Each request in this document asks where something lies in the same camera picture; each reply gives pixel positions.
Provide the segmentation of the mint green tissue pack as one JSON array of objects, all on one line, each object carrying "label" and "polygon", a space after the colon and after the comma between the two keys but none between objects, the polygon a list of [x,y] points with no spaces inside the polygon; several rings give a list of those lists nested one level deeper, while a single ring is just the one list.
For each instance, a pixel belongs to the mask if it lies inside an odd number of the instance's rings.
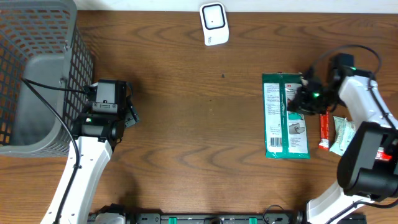
[{"label": "mint green tissue pack", "polygon": [[346,118],[334,116],[333,120],[335,123],[336,135],[335,141],[329,151],[342,156],[355,135],[356,126],[353,121],[348,121]]}]

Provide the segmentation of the red coffee stick sachet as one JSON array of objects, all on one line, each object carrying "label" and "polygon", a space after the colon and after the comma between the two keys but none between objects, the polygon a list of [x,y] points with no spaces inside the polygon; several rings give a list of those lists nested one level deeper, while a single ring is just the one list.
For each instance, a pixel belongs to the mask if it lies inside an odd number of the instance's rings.
[{"label": "red coffee stick sachet", "polygon": [[320,115],[320,142],[318,148],[329,150],[329,112]]}]

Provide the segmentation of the green white wipes pack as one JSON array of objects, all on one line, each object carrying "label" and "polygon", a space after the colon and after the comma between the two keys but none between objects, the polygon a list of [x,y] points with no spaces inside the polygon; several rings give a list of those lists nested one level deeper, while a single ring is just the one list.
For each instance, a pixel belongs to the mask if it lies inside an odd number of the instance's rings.
[{"label": "green white wipes pack", "polygon": [[264,142],[269,159],[310,158],[305,117],[287,110],[301,86],[299,74],[262,75]]}]

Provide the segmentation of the red candy bag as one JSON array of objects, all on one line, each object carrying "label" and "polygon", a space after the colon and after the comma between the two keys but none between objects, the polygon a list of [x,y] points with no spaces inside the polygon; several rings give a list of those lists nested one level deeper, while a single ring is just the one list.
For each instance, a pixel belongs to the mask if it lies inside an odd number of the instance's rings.
[{"label": "red candy bag", "polygon": [[386,154],[383,147],[379,147],[375,158],[379,161],[389,162],[392,159],[392,156]]}]

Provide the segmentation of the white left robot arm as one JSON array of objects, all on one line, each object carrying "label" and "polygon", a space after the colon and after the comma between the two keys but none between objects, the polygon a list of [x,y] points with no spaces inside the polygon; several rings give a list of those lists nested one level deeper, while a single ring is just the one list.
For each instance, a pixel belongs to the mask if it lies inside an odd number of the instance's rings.
[{"label": "white left robot arm", "polygon": [[88,102],[72,124],[70,152],[42,223],[86,223],[101,175],[125,129],[139,122],[132,85],[99,80],[86,86]]}]

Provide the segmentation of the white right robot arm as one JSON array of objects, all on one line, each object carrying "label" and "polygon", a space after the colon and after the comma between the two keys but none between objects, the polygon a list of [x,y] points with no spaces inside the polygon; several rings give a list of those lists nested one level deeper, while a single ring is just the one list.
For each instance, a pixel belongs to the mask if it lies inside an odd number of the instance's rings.
[{"label": "white right robot arm", "polygon": [[330,70],[323,86],[310,68],[289,103],[290,111],[324,113],[331,105],[345,106],[356,126],[342,155],[337,180],[321,196],[307,202],[296,223],[338,223],[359,207],[393,208],[397,201],[397,120],[377,89],[375,74],[352,66]]}]

